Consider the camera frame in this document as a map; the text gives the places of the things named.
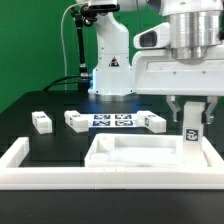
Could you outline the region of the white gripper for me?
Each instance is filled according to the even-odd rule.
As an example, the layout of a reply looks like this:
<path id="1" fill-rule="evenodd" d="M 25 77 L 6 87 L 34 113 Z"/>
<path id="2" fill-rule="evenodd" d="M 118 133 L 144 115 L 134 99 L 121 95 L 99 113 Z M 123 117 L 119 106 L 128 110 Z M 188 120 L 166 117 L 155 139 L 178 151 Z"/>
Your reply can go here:
<path id="1" fill-rule="evenodd" d="M 134 37 L 138 49 L 132 60 L 134 90 L 168 95 L 175 122 L 182 120 L 182 111 L 174 95 L 208 96 L 202 123 L 211 124 L 217 96 L 224 96 L 224 44 L 172 48 L 173 40 L 183 41 L 185 34 L 173 35 L 168 22 Z"/>

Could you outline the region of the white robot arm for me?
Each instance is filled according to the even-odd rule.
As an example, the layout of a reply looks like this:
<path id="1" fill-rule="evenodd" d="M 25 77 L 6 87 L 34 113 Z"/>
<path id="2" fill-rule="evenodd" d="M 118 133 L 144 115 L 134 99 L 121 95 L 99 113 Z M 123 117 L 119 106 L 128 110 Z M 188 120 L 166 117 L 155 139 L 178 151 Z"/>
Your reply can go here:
<path id="1" fill-rule="evenodd" d="M 185 118 L 176 97 L 205 96 L 199 113 L 211 123 L 218 98 L 224 96 L 224 0 L 77 0 L 86 26 L 96 28 L 98 64 L 89 94 L 118 100 L 130 94 L 164 95 L 176 121 Z M 164 18 L 138 33 L 138 50 L 128 58 L 128 30 L 113 14 L 149 6 Z"/>

